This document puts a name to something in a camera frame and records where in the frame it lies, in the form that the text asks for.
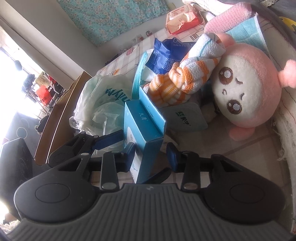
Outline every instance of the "pink knit fabric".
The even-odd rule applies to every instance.
[[[239,2],[231,8],[211,19],[205,25],[205,33],[225,33],[226,31],[249,19],[252,8],[249,3]]]

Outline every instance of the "wet wipes pack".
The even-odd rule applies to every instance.
[[[170,71],[173,63],[180,62],[195,42],[181,42],[177,38],[154,40],[154,50],[146,63],[146,66],[155,74],[166,74]]]

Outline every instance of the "blue box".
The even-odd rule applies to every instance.
[[[133,142],[136,146],[131,166],[135,183],[142,183],[149,178],[165,129],[166,120],[142,88],[139,88],[139,99],[125,103],[123,128],[125,145]]]

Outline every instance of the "pink stuffed toy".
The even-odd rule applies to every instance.
[[[288,60],[278,72],[258,48],[235,43],[225,33],[217,35],[226,52],[211,75],[213,93],[222,114],[236,125],[230,130],[230,137],[245,140],[253,135],[256,126],[273,115],[281,89],[296,88],[296,61]]]

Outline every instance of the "pink plush ear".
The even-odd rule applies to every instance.
[[[229,131],[229,136],[235,141],[243,141],[250,138],[255,132],[255,127],[252,128],[242,128],[242,127],[233,127]]]
[[[278,73],[279,83],[282,88],[296,88],[296,61],[288,60],[283,70]]]
[[[227,48],[230,45],[235,44],[235,40],[233,39],[232,36],[230,36],[229,34],[225,34],[225,33],[216,33],[216,35],[219,37],[219,39],[222,41],[222,43],[224,44],[225,48]]]

